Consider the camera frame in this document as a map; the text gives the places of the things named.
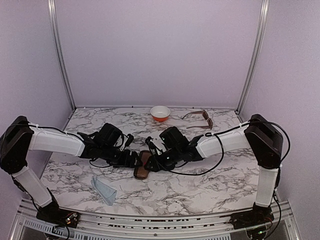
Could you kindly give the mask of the brown striped glasses case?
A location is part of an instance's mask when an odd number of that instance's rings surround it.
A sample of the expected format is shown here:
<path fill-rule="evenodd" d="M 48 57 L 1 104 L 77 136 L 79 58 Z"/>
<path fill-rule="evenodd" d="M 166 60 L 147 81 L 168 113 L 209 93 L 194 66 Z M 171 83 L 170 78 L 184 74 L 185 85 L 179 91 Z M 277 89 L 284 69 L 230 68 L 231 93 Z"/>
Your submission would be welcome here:
<path fill-rule="evenodd" d="M 145 169 L 145 165 L 151 156 L 151 152 L 148 150 L 143 150 L 139 153 L 139 158 L 142 162 L 142 166 L 136 167 L 133 171 L 133 176 L 137 180 L 145 180 L 149 175 L 149 170 Z"/>

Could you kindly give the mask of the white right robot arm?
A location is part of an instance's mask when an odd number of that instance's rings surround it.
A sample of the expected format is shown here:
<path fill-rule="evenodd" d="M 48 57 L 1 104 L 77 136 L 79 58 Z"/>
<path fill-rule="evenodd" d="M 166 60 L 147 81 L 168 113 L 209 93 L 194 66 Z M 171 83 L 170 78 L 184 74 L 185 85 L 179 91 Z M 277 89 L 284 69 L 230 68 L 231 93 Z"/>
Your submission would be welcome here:
<path fill-rule="evenodd" d="M 291 149 L 287 132 L 277 123 L 260 114 L 233 128 L 195 136 L 188 140 L 177 127 L 172 126 L 160 135 L 165 149 L 157 147 L 151 137 L 145 140 L 150 151 L 144 168 L 152 172 L 175 172 L 178 162 L 198 162 L 214 155 L 251 150 L 259 167 L 257 193 L 247 219 L 258 224 L 267 216 L 279 185 L 281 167 Z"/>

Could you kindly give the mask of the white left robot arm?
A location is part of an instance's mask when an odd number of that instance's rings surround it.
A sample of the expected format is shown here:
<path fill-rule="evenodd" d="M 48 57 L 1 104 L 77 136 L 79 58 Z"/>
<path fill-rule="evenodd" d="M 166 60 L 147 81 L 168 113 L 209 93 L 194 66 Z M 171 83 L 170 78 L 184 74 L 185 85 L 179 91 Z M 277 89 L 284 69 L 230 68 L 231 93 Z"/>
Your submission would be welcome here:
<path fill-rule="evenodd" d="M 67 133 L 52 126 L 39 126 L 18 116 L 0 137 L 0 167 L 17 186 L 38 205 L 38 213 L 53 223 L 65 216 L 54 195 L 41 182 L 27 162 L 29 152 L 46 157 L 53 153 L 95 161 L 104 160 L 114 168 L 136 168 L 143 165 L 139 155 L 127 147 L 134 137 L 116 126 L 105 123 L 91 134 Z"/>

